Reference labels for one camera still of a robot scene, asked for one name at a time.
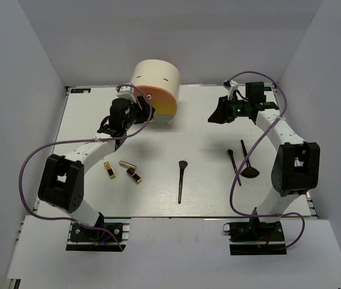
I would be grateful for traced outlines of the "cream round drawer organizer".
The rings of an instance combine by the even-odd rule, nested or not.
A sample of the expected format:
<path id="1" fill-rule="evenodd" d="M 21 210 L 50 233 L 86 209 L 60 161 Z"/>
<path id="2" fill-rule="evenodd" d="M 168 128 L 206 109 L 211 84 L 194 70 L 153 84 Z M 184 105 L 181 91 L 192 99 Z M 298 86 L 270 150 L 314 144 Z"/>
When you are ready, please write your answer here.
<path id="1" fill-rule="evenodd" d="M 150 95 L 154 121 L 170 124 L 177 114 L 180 72 L 164 60 L 143 60 L 134 69 L 131 83 Z"/>

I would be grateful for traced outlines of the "small black makeup brush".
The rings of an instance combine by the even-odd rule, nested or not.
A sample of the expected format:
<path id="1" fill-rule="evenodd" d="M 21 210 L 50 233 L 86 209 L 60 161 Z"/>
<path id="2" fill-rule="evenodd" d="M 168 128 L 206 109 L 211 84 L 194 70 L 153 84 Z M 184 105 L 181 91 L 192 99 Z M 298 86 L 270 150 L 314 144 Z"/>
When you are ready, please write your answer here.
<path id="1" fill-rule="evenodd" d="M 228 153 L 228 155 L 230 157 L 230 160 L 232 162 L 233 169 L 234 169 L 235 173 L 237 173 L 238 169 L 237 169 L 237 166 L 236 166 L 236 163 L 235 163 L 234 153 L 233 153 L 233 151 L 231 149 L 228 149 L 227 153 Z"/>

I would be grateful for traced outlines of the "black powder brush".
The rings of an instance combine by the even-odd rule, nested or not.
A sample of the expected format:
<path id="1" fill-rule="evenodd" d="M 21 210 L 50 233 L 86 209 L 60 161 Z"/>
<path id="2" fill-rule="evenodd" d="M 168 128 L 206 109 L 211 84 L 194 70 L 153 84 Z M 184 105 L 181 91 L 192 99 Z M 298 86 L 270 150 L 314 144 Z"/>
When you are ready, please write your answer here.
<path id="1" fill-rule="evenodd" d="M 187 161 L 185 160 L 179 161 L 180 172 L 179 172 L 179 190 L 178 190 L 178 199 L 177 199 L 178 204 L 181 204 L 182 202 L 183 176 L 184 176 L 184 172 L 187 166 L 188 166 Z"/>

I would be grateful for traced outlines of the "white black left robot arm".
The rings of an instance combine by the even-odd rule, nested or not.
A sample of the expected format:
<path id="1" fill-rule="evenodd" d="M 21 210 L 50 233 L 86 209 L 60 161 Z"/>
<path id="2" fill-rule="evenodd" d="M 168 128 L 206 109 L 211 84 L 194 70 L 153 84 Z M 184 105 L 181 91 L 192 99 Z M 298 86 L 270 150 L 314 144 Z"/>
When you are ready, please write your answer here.
<path id="1" fill-rule="evenodd" d="M 109 115 L 101 121 L 94 138 L 65 155 L 52 154 L 47 158 L 38 198 L 65 212 L 71 221 L 82 224 L 91 240 L 102 238 L 105 233 L 103 214 L 84 200 L 85 174 L 122 146 L 132 125 L 147 123 L 154 112 L 143 95 L 134 101 L 114 99 Z"/>

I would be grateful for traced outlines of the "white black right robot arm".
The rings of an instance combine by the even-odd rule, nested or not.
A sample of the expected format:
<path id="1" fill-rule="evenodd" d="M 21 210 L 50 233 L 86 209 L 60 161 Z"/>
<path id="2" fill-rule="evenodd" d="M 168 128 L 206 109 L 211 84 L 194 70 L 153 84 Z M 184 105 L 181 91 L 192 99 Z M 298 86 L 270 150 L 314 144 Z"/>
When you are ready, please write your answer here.
<path id="1" fill-rule="evenodd" d="M 271 170 L 272 187 L 263 202 L 248 215 L 250 235 L 263 240 L 275 223 L 286 213 L 290 204 L 315 188 L 319 179 L 320 147 L 307 142 L 285 121 L 274 101 L 268 101 L 263 82 L 245 84 L 241 94 L 238 84 L 227 84 L 228 94 L 218 100 L 218 106 L 209 117 L 210 123 L 231 123 L 247 117 L 268 137 L 277 154 Z"/>

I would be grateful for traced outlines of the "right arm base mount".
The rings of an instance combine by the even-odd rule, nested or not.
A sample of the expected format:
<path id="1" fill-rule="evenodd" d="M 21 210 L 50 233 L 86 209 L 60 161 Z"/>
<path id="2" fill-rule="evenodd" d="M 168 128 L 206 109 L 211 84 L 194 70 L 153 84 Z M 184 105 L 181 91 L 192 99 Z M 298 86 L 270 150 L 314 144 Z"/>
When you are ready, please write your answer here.
<path id="1" fill-rule="evenodd" d="M 286 243 L 280 222 L 230 222 L 223 225 L 229 236 L 232 256 L 286 255 Z"/>

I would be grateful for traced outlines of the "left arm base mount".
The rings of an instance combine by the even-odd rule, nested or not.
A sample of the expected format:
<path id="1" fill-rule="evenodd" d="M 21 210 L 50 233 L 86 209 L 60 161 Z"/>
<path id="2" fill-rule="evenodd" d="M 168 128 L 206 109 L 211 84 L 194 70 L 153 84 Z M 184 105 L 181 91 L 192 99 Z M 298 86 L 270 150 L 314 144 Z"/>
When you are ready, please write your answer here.
<path id="1" fill-rule="evenodd" d="M 111 233 L 85 229 L 72 223 L 67 237 L 66 251 L 122 252 L 129 238 L 130 219 L 104 219 L 104 227 Z"/>

